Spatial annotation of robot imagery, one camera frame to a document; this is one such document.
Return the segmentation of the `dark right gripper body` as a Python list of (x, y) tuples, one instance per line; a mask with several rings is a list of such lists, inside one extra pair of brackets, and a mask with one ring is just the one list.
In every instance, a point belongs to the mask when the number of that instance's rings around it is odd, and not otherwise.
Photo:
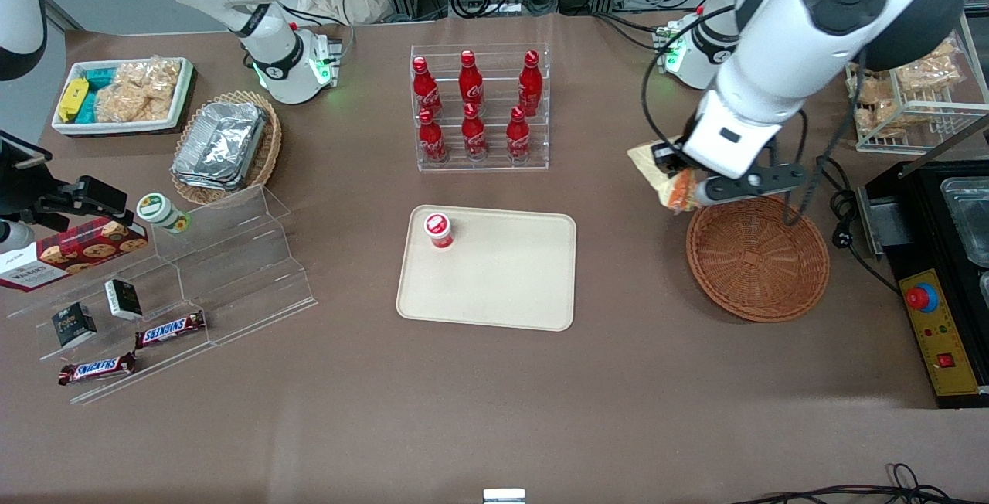
[(1, 137), (1, 215), (18, 221), (22, 211), (56, 192), (56, 179), (47, 169), (53, 155), (6, 131)]

